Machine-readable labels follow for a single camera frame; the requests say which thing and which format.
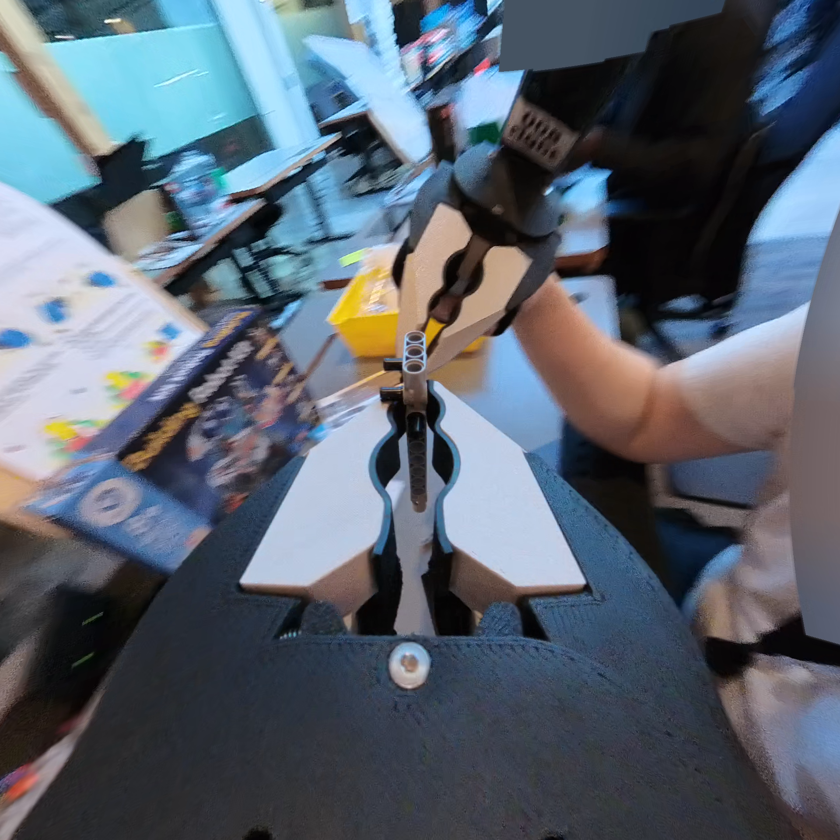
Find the white board on wooden stand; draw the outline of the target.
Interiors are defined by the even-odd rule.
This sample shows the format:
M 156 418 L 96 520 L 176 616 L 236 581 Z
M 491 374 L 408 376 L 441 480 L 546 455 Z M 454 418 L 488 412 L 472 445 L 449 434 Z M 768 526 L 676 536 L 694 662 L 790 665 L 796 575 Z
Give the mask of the white board on wooden stand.
M 303 44 L 317 65 L 329 68 L 363 102 L 373 126 L 397 158 L 418 165 L 430 157 L 432 139 L 424 109 L 388 75 L 367 45 L 324 35 L 309 35 Z

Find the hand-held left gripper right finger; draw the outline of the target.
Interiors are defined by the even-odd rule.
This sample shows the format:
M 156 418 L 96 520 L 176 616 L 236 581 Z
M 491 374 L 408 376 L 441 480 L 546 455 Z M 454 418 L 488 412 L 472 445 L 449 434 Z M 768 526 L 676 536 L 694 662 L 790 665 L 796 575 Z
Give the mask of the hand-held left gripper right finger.
M 525 450 L 442 385 L 428 385 L 444 593 L 474 613 L 495 602 L 577 595 L 585 575 Z

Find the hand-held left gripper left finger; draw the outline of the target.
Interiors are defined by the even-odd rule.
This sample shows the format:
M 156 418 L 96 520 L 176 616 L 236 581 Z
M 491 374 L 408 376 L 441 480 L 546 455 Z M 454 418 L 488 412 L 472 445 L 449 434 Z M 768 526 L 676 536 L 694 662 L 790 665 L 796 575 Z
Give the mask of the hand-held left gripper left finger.
M 393 504 L 376 457 L 394 431 L 391 408 L 375 401 L 309 451 L 239 578 L 244 592 L 339 613 L 386 595 Z

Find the white top office desk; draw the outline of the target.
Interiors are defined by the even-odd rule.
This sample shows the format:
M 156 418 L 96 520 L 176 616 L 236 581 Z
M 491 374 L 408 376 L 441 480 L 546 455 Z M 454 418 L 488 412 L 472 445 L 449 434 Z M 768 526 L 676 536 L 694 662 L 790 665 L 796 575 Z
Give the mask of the white top office desk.
M 270 150 L 235 167 L 224 177 L 227 197 L 234 203 L 265 198 L 270 190 L 289 183 L 306 166 L 325 159 L 341 140 L 340 133 L 330 133 L 292 150 Z

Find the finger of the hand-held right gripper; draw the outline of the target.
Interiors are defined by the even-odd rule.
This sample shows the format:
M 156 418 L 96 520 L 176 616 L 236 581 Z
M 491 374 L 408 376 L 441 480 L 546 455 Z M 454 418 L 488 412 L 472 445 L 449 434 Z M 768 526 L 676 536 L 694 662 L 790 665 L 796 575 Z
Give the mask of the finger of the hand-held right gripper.
M 415 249 L 405 259 L 399 288 L 396 332 L 425 332 L 436 297 L 450 299 L 442 334 L 469 334 L 460 306 L 469 288 L 469 274 L 461 275 L 471 230 L 463 214 L 446 204 L 435 207 Z
M 444 292 L 432 309 L 443 327 L 433 340 L 427 366 L 444 366 L 475 341 L 492 333 L 532 260 L 519 247 L 494 246 L 482 262 L 482 278 L 470 294 Z

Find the cardboard box with black lid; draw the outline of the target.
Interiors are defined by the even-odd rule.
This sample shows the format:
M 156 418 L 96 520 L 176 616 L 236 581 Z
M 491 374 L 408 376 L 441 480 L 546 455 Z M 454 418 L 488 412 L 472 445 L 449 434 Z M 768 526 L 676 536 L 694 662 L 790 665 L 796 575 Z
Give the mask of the cardboard box with black lid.
M 162 174 L 160 163 L 145 161 L 148 143 L 133 136 L 106 154 L 86 156 L 95 185 L 51 204 L 100 245 L 112 250 L 106 230 L 106 213 L 148 189 Z

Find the boxed toy set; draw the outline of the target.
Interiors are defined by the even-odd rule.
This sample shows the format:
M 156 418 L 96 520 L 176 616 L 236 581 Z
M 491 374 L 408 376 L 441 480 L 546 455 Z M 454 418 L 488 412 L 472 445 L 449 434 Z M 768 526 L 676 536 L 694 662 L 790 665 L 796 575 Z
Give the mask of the boxed toy set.
M 215 157 L 198 149 L 182 152 L 163 187 L 185 225 L 195 233 L 209 229 L 228 205 Z

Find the grey bent toy beam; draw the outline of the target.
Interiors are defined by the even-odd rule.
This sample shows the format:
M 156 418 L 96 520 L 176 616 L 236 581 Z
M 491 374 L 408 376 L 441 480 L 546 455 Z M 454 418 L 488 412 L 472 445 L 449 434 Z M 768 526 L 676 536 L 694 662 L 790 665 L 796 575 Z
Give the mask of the grey bent toy beam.
M 411 502 L 415 512 L 423 513 L 427 508 L 427 344 L 422 331 L 405 334 L 402 385 Z

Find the dark blue robot kit box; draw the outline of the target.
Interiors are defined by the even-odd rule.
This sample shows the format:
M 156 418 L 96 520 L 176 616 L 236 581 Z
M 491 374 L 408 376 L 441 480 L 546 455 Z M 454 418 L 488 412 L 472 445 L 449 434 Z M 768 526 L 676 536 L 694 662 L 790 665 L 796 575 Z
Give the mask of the dark blue robot kit box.
M 228 309 L 24 510 L 170 574 L 319 425 L 272 317 Z

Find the white task instruction board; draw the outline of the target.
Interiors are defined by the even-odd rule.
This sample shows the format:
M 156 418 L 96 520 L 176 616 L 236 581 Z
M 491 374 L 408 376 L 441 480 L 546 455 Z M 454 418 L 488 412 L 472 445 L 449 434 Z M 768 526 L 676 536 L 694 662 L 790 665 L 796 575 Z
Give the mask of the white task instruction board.
M 1 460 L 50 477 L 205 333 L 53 208 L 1 185 Z

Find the yellow plastic bin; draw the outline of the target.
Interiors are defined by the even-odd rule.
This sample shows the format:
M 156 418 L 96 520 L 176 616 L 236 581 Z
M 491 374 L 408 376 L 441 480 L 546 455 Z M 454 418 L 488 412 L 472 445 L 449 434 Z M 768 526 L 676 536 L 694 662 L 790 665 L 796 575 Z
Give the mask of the yellow plastic bin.
M 353 356 L 393 357 L 399 315 L 392 266 L 399 245 L 377 245 L 356 253 L 354 274 L 327 317 L 328 324 Z

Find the grey desk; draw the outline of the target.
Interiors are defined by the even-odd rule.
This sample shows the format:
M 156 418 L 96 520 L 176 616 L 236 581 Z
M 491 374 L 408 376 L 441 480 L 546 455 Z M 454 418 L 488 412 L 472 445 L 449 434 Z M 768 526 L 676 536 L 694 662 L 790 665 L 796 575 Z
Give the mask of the grey desk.
M 321 290 L 305 298 L 280 332 L 289 356 L 308 375 L 314 401 L 371 375 L 382 361 L 358 359 L 333 333 L 327 317 L 341 290 Z M 562 413 L 510 329 L 480 350 L 452 360 L 436 380 L 524 450 L 556 467 Z M 400 635 L 435 635 L 422 575 L 431 555 L 434 512 L 415 513 L 407 488 L 406 444 L 400 443 L 401 470 L 388 486 L 394 502 L 396 549 L 402 562 L 402 595 L 395 619 Z

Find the wooden office desk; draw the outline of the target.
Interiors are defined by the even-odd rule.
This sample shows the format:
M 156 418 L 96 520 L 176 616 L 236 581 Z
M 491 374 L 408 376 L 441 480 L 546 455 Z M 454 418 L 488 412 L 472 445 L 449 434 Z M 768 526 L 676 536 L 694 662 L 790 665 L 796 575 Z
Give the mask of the wooden office desk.
M 216 216 L 211 227 L 199 234 L 170 234 L 148 246 L 133 266 L 175 298 L 185 298 L 201 311 L 214 304 L 216 292 L 206 274 L 219 263 L 235 261 L 244 250 L 254 271 L 261 271 L 253 247 L 280 221 L 281 210 L 263 199 L 235 203 Z

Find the person's right forearm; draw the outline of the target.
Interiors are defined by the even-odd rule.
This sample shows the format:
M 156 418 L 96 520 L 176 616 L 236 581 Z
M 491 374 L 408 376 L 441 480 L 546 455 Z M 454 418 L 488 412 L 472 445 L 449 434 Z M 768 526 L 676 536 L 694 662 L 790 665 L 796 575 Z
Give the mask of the person's right forearm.
M 628 460 L 651 463 L 663 457 L 657 431 L 661 366 L 599 330 L 554 278 L 521 306 L 513 328 L 580 433 Z

